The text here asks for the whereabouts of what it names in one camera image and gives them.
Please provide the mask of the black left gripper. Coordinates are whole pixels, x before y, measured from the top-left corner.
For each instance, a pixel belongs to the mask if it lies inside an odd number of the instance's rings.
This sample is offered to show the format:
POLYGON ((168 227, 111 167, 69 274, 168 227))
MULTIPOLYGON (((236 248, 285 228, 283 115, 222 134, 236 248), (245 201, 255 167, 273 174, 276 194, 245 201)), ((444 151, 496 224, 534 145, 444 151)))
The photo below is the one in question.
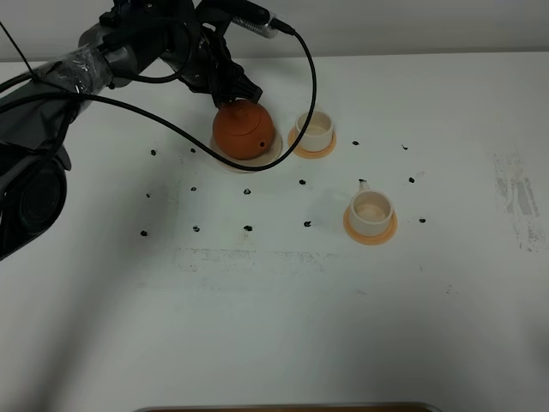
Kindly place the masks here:
POLYGON ((194 93, 211 95, 217 108, 262 96, 217 33, 198 21, 191 1, 115 1, 99 28, 114 88, 179 80, 194 93))

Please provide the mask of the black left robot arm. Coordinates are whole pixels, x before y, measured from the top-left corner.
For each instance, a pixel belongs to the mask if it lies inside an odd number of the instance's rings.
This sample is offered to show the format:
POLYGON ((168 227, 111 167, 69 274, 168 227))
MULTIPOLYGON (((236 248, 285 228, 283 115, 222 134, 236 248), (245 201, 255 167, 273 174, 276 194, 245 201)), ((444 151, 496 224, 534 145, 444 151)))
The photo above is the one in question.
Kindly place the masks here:
POLYGON ((59 217, 71 162, 70 124, 105 88, 152 83, 162 60, 180 81, 217 106, 258 101, 261 89, 234 63, 225 32, 238 24, 270 32, 272 14, 249 1, 116 1, 79 39, 75 51, 1 86, 1 254, 7 257, 59 217))

